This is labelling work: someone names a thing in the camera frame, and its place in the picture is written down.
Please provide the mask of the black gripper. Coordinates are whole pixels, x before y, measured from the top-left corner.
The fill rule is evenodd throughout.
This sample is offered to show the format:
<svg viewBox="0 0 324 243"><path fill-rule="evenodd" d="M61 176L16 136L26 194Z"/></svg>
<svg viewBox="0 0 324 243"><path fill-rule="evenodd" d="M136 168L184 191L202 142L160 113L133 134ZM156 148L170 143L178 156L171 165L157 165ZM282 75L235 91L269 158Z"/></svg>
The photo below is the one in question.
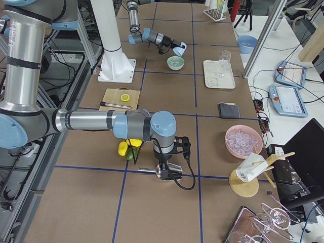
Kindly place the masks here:
<svg viewBox="0 0 324 243"><path fill-rule="evenodd" d="M161 41L161 46L163 48L174 49L174 50L184 48L183 42L176 41L174 39L171 39L168 36L163 36L162 41Z"/></svg>
<svg viewBox="0 0 324 243"><path fill-rule="evenodd" d="M170 154L157 153L156 158L158 159L158 177L161 180L173 180L172 175L168 172L167 161L172 157Z"/></svg>

